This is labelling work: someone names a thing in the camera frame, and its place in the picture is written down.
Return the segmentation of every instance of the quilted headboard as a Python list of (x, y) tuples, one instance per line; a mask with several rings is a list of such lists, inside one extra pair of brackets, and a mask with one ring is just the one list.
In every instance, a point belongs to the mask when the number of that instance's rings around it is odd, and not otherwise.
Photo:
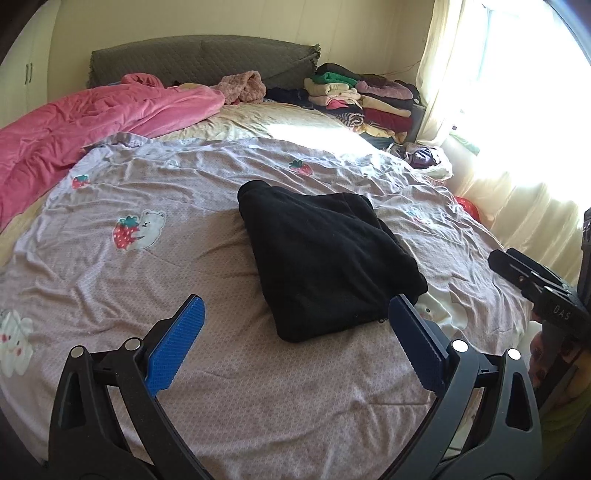
[(320, 46), (238, 35), (186, 35), (127, 43), (92, 52), (88, 87), (118, 82), (127, 73), (215, 85), (226, 75), (257, 70), (267, 88), (302, 88), (314, 74)]

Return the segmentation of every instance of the white cabinet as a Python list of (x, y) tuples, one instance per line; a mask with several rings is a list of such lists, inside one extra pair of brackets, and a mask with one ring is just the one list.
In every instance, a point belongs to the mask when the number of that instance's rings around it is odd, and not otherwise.
[(0, 65), (0, 128), (47, 102), (47, 66), (61, 0), (37, 10)]

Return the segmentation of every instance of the window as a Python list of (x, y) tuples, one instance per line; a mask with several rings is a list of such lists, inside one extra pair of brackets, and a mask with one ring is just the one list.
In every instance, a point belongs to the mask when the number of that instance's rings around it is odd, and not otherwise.
[(591, 205), (591, 66), (570, 31), (543, 0), (486, 0), (474, 20), (481, 57), (452, 134), (487, 168)]

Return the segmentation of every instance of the metal screw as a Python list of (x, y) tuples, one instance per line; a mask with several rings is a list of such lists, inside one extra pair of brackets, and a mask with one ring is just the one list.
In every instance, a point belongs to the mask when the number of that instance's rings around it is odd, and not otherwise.
[(130, 338), (125, 342), (125, 349), (133, 352), (134, 350), (137, 350), (141, 344), (142, 342), (139, 338)]
[(454, 340), (452, 347), (456, 352), (467, 352), (468, 344), (464, 340)]
[(507, 355), (509, 355), (513, 360), (519, 360), (521, 358), (521, 354), (516, 348), (509, 348), (509, 350), (507, 350)]
[(82, 356), (82, 354), (84, 353), (84, 347), (83, 346), (75, 346), (72, 350), (70, 350), (70, 356), (72, 358), (78, 358), (79, 356)]

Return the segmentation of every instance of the strawberry print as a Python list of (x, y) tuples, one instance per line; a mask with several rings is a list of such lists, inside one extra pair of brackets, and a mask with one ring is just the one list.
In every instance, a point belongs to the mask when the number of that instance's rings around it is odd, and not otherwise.
[(300, 175), (306, 175), (307, 177), (311, 177), (314, 174), (312, 168), (307, 163), (304, 163), (301, 160), (294, 160), (293, 162), (291, 162), (290, 170), (295, 171)]
[(74, 190), (77, 190), (80, 187), (83, 187), (84, 185), (88, 185), (89, 183), (90, 180), (88, 178), (88, 175), (78, 175), (77, 177), (74, 177), (72, 179), (72, 188)]
[(115, 246), (120, 250), (127, 250), (127, 248), (135, 242), (131, 234), (139, 230), (139, 223), (137, 217), (127, 216), (120, 218), (115, 229), (113, 230), (113, 241)]

